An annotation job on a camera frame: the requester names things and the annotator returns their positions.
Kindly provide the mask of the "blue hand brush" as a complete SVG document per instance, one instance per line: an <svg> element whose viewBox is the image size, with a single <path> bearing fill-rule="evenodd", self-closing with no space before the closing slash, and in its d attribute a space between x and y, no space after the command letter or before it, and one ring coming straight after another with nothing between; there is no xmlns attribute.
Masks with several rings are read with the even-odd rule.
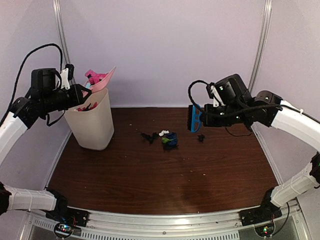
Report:
<svg viewBox="0 0 320 240"><path fill-rule="evenodd" d="M199 121L199 118L201 115L195 114L195 106L189 105L188 106L188 114L187 114L187 129L192 132L196 133L201 128L201 122Z"/></svg>

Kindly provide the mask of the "pink plastic dustpan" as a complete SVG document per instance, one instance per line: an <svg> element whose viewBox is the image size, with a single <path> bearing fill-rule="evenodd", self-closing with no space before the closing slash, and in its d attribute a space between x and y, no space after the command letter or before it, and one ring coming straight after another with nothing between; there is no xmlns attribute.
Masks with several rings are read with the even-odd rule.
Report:
<svg viewBox="0 0 320 240"><path fill-rule="evenodd" d="M99 83L94 84L94 85L90 85L90 88L88 88L88 89L90 89L92 91L92 93L96 93L96 92L99 92L102 89L104 89L108 85L108 83L111 80L116 69L117 69L117 67L115 66L107 73L100 73L100 74L107 74L107 76L103 80L101 80ZM87 81L85 82L84 86L86 87L86 84L88 84L88 83L89 83L89 80L87 78Z"/></svg>

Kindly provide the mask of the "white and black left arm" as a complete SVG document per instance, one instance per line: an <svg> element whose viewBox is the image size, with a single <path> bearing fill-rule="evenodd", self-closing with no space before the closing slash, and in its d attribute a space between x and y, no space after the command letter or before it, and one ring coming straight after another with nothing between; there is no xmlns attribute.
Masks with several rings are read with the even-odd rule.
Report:
<svg viewBox="0 0 320 240"><path fill-rule="evenodd" d="M9 107L0 124L0 159L3 161L19 138L38 119L50 121L50 113L65 112L85 103L92 91L81 84L69 84L71 71L58 72L55 68L40 68L31 72L31 86L24 97L17 98ZM58 222L72 218L67 199L55 190L30 190L1 183L0 212L11 210L41 210Z"/></svg>

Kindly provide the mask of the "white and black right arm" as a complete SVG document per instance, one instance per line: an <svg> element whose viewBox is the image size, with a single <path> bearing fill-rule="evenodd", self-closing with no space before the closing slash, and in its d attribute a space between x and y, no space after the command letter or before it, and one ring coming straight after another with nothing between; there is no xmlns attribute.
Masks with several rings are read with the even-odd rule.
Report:
<svg viewBox="0 0 320 240"><path fill-rule="evenodd" d="M211 104L200 107L192 97L192 87L204 84ZM195 125L226 128L244 124L250 130L258 122L266 127L281 130L320 150L320 122L268 90L252 96L239 74L227 76L218 82L204 80L192 82L187 90L187 128L196 132ZM320 154L317 152L299 173L285 183L268 190L261 206L256 210L259 220L268 220L280 207L312 188L320 186Z"/></svg>

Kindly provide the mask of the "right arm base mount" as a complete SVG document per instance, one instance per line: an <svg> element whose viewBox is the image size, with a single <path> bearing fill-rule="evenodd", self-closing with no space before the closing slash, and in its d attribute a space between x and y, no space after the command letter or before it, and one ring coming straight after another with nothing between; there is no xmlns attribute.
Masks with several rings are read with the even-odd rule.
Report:
<svg viewBox="0 0 320 240"><path fill-rule="evenodd" d="M270 238L276 232L275 219L282 216L280 207L271 203L271 194L274 189L267 190L258 207L253 207L239 212L243 227L254 225L255 233L261 238Z"/></svg>

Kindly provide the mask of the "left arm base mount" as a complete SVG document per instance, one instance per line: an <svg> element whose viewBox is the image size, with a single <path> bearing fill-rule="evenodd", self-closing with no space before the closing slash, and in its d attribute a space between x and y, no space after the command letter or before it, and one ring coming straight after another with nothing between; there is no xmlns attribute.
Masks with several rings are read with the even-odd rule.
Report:
<svg viewBox="0 0 320 240"><path fill-rule="evenodd" d="M53 227L53 233L58 240L69 238L74 231L79 232L81 227L87 226L89 212L68 206L68 200L65 196L53 189L46 189L53 194L56 204L53 210L42 210L45 216L55 220L57 223Z"/></svg>

